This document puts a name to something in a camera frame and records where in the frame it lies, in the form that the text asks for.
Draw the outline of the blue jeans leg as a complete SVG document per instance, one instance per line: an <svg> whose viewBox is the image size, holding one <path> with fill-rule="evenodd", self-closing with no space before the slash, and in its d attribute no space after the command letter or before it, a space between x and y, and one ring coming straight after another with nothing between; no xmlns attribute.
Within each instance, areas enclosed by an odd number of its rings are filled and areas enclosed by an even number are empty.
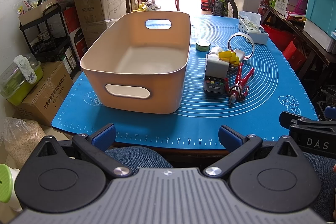
<svg viewBox="0 0 336 224"><path fill-rule="evenodd" d="M139 168L172 168L159 153L147 147L131 146L108 149L105 153L137 173Z"/></svg>

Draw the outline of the yellow toy gun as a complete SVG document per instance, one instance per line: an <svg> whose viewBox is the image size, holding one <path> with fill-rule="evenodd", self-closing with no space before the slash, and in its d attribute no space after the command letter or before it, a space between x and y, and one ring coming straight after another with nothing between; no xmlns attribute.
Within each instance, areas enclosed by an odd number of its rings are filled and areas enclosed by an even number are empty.
<svg viewBox="0 0 336 224"><path fill-rule="evenodd" d="M218 53L219 59L228 62L231 66L237 67L240 65L240 59L233 51L220 51Z"/></svg>

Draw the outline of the blue silicone baking mat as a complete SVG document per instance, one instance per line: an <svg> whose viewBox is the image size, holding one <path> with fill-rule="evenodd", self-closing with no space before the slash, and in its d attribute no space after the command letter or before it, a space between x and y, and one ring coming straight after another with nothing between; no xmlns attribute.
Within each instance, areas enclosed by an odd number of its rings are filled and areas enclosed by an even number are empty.
<svg viewBox="0 0 336 224"><path fill-rule="evenodd" d="M238 31L232 18L199 15L191 18L191 42L198 38L212 46L225 47ZM144 114L105 107L87 77L81 74L52 121L52 127L66 133L92 134L108 123L117 130L120 143L176 149L221 149L218 130L227 125L264 140L287 134L280 126L283 111L317 119L307 93L288 61L272 41L256 45L255 53L243 66L254 67L249 93L242 102L228 104L226 96L205 94L205 53L190 49L180 108L168 115Z"/></svg>

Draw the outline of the dark wooden side shelf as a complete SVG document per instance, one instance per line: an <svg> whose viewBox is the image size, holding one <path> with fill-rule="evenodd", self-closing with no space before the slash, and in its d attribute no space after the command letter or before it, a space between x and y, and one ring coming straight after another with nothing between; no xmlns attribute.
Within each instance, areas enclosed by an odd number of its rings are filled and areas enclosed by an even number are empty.
<svg viewBox="0 0 336 224"><path fill-rule="evenodd" d="M289 62L300 78L309 71L318 75L335 75L335 54L328 53L303 29L303 23L285 20L271 6L260 3L261 25L269 33L270 39L277 48L284 52L291 45L293 56Z"/></svg>

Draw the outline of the small white pill bottle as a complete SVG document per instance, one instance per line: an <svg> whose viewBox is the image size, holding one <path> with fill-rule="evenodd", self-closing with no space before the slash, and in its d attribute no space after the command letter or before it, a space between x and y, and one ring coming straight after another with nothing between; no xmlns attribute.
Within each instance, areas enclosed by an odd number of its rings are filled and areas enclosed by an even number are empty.
<svg viewBox="0 0 336 224"><path fill-rule="evenodd" d="M224 51L222 47L219 47L219 46L215 46L215 47L212 47L209 54L216 54L216 55L219 55L219 52L222 52Z"/></svg>

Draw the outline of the white usb wall charger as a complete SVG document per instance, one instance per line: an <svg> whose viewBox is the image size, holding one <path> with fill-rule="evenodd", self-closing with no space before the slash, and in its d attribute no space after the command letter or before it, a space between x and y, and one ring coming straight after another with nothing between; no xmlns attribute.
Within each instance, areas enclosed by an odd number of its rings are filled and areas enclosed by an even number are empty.
<svg viewBox="0 0 336 224"><path fill-rule="evenodd" d="M217 54L206 55L205 76L224 79L227 76L229 63L219 58Z"/></svg>

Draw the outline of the patterned tissue box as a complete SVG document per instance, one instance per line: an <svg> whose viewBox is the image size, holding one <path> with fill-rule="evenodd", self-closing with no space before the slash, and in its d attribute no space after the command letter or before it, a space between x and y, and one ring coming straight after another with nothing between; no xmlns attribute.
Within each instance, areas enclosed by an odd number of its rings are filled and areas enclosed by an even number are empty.
<svg viewBox="0 0 336 224"><path fill-rule="evenodd" d="M267 44L269 35L261 26L261 15L259 13L239 12L239 30L250 36L254 43Z"/></svg>

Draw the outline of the floor cardboard box chinese text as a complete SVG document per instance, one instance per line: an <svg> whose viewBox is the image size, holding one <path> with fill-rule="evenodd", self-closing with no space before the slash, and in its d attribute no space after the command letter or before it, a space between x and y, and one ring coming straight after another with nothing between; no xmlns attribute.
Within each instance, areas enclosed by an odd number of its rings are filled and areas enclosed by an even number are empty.
<svg viewBox="0 0 336 224"><path fill-rule="evenodd" d="M15 110L23 119L50 126L73 82L62 61L42 63L42 71L42 79Z"/></svg>

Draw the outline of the large stacked cardboard box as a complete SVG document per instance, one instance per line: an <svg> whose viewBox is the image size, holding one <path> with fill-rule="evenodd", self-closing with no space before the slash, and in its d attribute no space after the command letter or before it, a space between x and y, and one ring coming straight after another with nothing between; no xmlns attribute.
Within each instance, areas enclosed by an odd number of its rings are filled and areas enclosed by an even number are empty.
<svg viewBox="0 0 336 224"><path fill-rule="evenodd" d="M74 0L88 47L117 19L126 14L125 0Z"/></svg>

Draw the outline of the black metal shelf rack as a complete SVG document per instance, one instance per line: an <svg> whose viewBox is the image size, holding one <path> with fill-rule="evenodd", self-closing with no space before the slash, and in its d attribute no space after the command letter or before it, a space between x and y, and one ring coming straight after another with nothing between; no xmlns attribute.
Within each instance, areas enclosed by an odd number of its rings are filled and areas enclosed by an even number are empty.
<svg viewBox="0 0 336 224"><path fill-rule="evenodd" d="M59 4L48 6L39 18L20 24L19 29L38 61L62 61L72 78L80 70Z"/></svg>

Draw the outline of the green plastic lidded container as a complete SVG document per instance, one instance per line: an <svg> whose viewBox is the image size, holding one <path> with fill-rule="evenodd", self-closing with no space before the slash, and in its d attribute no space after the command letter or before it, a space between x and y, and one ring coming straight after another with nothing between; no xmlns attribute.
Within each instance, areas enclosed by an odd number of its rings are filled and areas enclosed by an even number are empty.
<svg viewBox="0 0 336 224"><path fill-rule="evenodd" d="M33 54L18 55L25 57L30 63L30 69L23 74L20 67L13 62L1 74L1 95L14 106L18 106L42 79L43 70L41 62L37 61Z"/></svg>

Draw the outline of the red white appliance box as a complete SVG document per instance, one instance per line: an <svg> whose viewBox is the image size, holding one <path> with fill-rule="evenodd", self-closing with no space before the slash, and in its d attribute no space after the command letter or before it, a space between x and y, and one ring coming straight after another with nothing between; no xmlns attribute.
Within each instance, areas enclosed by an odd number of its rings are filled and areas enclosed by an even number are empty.
<svg viewBox="0 0 336 224"><path fill-rule="evenodd" d="M76 8L68 7L63 12L63 16L66 22L68 34L70 36L70 40L74 48L76 57L78 61L80 61L81 58L86 53L86 51L88 50L88 47L83 35L83 31L80 26Z"/></svg>

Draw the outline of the beige plastic storage bin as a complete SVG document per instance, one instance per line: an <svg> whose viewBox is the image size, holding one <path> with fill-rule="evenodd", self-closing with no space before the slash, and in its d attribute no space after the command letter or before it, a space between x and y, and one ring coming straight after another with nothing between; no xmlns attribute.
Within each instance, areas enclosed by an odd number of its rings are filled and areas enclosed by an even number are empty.
<svg viewBox="0 0 336 224"><path fill-rule="evenodd" d="M80 66L104 106L170 114L181 104L190 36L186 13L128 13L98 37Z"/></svg>

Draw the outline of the clear tape roll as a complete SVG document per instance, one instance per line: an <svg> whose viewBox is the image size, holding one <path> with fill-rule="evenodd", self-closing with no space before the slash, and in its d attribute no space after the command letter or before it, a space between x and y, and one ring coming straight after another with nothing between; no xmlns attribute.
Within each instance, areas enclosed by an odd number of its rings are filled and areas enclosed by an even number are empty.
<svg viewBox="0 0 336 224"><path fill-rule="evenodd" d="M231 42L234 39L238 40L238 45L235 49L232 49ZM228 39L227 48L236 54L240 62L250 59L255 53L254 40L243 32L232 34Z"/></svg>

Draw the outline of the black tv remote control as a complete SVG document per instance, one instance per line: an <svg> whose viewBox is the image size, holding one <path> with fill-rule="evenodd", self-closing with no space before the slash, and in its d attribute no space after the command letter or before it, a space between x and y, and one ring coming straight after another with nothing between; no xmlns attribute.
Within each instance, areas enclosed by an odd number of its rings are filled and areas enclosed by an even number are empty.
<svg viewBox="0 0 336 224"><path fill-rule="evenodd" d="M224 94L224 79L205 75L203 90L206 94Z"/></svg>

